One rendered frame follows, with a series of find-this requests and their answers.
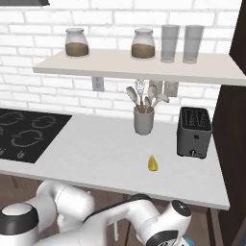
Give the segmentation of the grey utensil pot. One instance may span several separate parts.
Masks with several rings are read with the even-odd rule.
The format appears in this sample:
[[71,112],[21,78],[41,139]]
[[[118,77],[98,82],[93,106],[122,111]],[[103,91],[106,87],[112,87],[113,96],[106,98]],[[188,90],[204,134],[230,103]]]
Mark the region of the grey utensil pot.
[[139,135],[149,135],[154,125],[154,111],[149,113],[140,113],[137,107],[134,107],[134,128]]

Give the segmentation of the metal whisk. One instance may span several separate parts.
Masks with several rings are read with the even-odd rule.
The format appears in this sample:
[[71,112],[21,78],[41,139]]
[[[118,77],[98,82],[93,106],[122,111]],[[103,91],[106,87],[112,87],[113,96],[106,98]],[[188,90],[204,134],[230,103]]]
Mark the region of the metal whisk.
[[141,79],[136,79],[135,80],[135,89],[136,89],[136,92],[137,92],[139,98],[142,98],[144,88],[145,88],[145,82]]

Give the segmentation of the wooden spatula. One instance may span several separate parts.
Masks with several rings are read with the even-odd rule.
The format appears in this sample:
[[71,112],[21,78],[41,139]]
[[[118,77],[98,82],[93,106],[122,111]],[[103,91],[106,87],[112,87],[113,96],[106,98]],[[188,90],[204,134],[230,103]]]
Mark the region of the wooden spatula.
[[161,93],[157,96],[155,103],[152,105],[152,108],[154,108],[159,102],[165,102],[168,103],[169,102],[169,98],[164,94]]

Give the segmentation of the yellow lemon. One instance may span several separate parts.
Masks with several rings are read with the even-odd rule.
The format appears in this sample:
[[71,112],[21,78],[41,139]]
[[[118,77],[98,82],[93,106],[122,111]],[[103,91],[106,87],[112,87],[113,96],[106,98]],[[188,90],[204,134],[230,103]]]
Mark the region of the yellow lemon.
[[158,170],[158,163],[157,163],[157,161],[153,155],[151,155],[149,160],[148,160],[148,169],[150,171],[157,171]]

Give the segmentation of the grey toaster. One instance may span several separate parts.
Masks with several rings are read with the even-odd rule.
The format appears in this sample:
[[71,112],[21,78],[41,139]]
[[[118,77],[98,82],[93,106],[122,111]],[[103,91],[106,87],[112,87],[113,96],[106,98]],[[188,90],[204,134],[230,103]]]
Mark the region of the grey toaster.
[[207,156],[212,127],[204,108],[181,107],[177,128],[177,154],[204,159]]

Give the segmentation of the glass jar with brown contents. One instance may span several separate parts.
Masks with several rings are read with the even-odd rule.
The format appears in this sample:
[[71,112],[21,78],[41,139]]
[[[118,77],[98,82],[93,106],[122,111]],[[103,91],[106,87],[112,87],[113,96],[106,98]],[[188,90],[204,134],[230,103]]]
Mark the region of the glass jar with brown contents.
[[133,58],[142,60],[152,59],[156,55],[156,45],[152,29],[135,29],[131,53]]
[[68,28],[65,39],[65,52],[68,57],[85,57],[89,47],[83,28]]

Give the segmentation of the clear drinking glass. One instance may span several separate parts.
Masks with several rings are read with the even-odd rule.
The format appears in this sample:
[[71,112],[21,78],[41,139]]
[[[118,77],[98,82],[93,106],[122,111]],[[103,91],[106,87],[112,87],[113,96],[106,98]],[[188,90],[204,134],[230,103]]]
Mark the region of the clear drinking glass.
[[193,64],[197,62],[198,54],[205,27],[202,25],[187,25],[184,29],[183,62]]
[[179,25],[161,26],[160,60],[162,62],[171,63],[175,60],[179,32],[180,32]]

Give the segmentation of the black hob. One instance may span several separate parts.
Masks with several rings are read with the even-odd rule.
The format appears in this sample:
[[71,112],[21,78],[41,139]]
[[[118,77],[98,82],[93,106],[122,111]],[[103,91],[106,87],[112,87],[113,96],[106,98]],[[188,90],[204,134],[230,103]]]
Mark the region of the black hob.
[[35,163],[71,115],[0,108],[0,159]]

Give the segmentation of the dark tall cabinet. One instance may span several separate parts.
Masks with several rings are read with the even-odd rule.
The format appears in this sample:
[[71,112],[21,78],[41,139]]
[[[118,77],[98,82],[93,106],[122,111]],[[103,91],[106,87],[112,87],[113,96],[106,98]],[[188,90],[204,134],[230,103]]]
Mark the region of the dark tall cabinet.
[[212,120],[213,138],[228,197],[229,210],[218,218],[224,246],[246,244],[246,82],[221,86]]

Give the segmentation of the brown cabinet front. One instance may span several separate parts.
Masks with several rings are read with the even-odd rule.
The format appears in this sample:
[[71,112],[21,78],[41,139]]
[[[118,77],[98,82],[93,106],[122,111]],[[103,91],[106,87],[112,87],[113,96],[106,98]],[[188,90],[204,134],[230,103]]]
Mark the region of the brown cabinet front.
[[[40,184],[40,180],[0,174],[0,208],[8,204],[24,202],[33,198]],[[128,194],[85,187],[83,187],[83,190],[89,191],[94,197],[96,209],[102,209],[129,198]],[[209,236],[211,235],[211,228],[208,226],[208,222],[211,222],[216,233],[214,242],[217,246],[223,246],[220,227],[215,217],[217,211],[214,210],[212,213],[209,213],[206,208],[195,206],[190,206],[190,209],[192,210],[192,219],[185,235],[194,240],[195,246],[210,246]],[[110,246],[142,246],[136,239],[133,226],[127,220],[121,220],[118,223],[118,232],[119,239],[115,241],[113,226],[108,227],[107,236]]]

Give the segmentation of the dark range hood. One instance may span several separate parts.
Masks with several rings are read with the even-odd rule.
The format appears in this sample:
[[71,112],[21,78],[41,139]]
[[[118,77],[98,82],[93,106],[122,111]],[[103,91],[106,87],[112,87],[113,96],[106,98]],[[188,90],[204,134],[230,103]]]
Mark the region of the dark range hood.
[[49,0],[0,0],[0,7],[42,7],[49,5]]

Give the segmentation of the white wall outlet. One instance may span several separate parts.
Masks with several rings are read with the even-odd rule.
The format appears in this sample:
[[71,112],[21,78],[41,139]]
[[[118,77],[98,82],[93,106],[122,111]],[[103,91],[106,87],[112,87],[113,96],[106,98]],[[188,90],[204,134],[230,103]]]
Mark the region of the white wall outlet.
[[179,83],[178,82],[164,82],[164,93],[168,97],[176,97],[178,94],[178,87]]
[[104,92],[104,78],[103,77],[92,77],[92,89],[94,91]]
[[163,81],[150,80],[149,81],[149,85],[150,86],[155,86],[157,88],[157,94],[162,93]]

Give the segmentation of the white wall shelf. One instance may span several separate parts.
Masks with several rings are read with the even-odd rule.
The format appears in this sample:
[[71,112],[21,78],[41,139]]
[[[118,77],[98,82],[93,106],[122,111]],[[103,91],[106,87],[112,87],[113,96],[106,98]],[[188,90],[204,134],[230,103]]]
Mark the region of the white wall shelf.
[[195,84],[246,86],[246,76],[229,55],[200,54],[194,64],[183,63],[177,53],[173,63],[132,59],[125,50],[91,50],[85,58],[68,58],[64,51],[33,67],[35,73],[143,79]]

